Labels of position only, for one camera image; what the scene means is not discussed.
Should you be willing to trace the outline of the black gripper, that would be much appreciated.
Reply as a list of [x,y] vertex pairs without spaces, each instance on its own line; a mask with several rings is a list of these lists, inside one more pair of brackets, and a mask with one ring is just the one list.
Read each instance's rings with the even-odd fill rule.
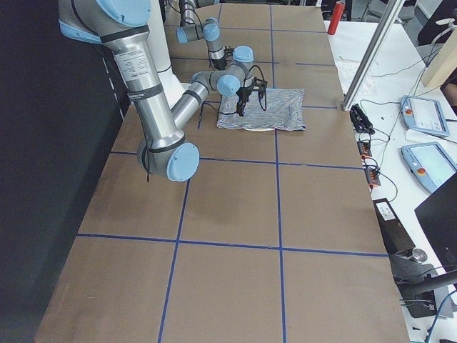
[[227,66],[227,60],[225,57],[221,59],[212,59],[212,66],[215,70],[222,71]]
[[252,86],[242,86],[236,92],[236,95],[238,96],[238,101],[236,103],[236,111],[239,116],[244,116],[244,109],[246,103],[249,101],[249,97],[252,91]]

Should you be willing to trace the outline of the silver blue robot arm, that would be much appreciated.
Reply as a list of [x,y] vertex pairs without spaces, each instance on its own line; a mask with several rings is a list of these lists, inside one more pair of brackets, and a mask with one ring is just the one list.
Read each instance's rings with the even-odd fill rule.
[[114,55],[144,133],[137,152],[139,164],[148,174],[174,182],[190,179],[200,154],[187,141],[183,127],[211,92],[236,95],[241,106],[248,101],[254,89],[252,49],[237,46],[228,63],[217,20],[197,25],[189,16],[191,10],[213,2],[180,1],[179,42],[204,39],[215,66],[213,71],[196,73],[185,89],[171,70],[161,1],[59,1],[58,5],[64,36],[103,45]]
[[176,29],[176,38],[180,44],[204,40],[208,49],[209,62],[216,70],[227,66],[226,48],[222,43],[221,31],[217,19],[210,17],[202,22],[196,13],[199,8],[218,4],[219,1],[179,1],[180,26]]

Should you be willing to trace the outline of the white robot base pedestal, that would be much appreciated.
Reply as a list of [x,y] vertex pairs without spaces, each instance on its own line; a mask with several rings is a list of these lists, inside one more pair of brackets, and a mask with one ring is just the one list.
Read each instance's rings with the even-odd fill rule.
[[150,32],[147,38],[147,46],[164,88],[166,99],[170,106],[173,106],[181,98],[185,88],[173,73],[171,67],[159,1],[151,0],[150,5],[150,17],[147,23]]

